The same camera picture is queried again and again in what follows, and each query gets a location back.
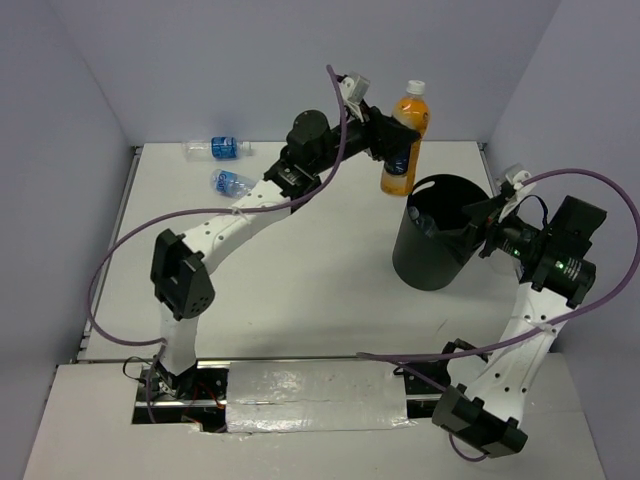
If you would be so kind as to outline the orange juice bottle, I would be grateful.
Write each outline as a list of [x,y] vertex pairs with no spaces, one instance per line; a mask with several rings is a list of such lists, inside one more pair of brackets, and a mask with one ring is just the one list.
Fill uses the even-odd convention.
[[421,80],[409,80],[406,94],[396,103],[392,117],[416,136],[409,143],[402,138],[401,147],[384,161],[380,188],[389,195],[404,197],[411,193],[415,183],[421,142],[431,121],[430,107],[424,99],[426,85]]

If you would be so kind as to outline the clear bottle blue cap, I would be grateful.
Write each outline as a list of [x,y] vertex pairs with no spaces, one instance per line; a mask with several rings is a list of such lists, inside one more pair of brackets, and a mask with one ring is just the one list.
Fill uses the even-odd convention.
[[214,192],[234,199],[242,198],[256,186],[256,181],[223,169],[212,173],[210,183]]

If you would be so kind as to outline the clear bottle blue label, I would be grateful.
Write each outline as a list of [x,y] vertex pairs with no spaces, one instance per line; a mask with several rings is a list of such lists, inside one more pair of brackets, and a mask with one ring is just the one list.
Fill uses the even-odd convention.
[[232,136],[214,136],[206,141],[187,141],[181,148],[188,161],[227,161],[253,154],[253,146],[249,141],[239,141]]

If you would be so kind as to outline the clear bottle white label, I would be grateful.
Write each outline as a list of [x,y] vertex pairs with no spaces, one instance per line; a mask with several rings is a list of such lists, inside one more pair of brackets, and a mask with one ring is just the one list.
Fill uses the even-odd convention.
[[440,232],[436,221],[431,215],[422,212],[416,206],[410,206],[407,212],[414,226],[424,237],[433,238]]

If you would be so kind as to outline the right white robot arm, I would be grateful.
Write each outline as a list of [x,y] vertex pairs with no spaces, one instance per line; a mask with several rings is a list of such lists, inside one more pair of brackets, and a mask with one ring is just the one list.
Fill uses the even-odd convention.
[[561,326],[555,318],[575,311],[595,283],[596,267],[585,260],[590,238],[607,213],[568,196],[542,228],[511,212],[487,231],[484,255],[499,249],[520,266],[516,302],[496,349],[470,385],[459,357],[435,366],[444,389],[432,421],[451,437],[488,458],[522,451],[528,436],[521,422],[525,400]]

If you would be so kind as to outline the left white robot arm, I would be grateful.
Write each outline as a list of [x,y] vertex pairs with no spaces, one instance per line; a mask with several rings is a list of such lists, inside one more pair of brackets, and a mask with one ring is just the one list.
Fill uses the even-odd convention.
[[295,118],[279,159],[230,213],[180,234],[161,232],[150,272],[165,340],[155,367],[161,388],[178,399],[195,388],[198,320],[214,301],[211,276],[226,257],[306,204],[313,191],[327,185],[320,177],[324,171],[361,152],[392,160],[418,138],[416,130],[376,107],[365,107],[336,127],[322,112],[307,110]]

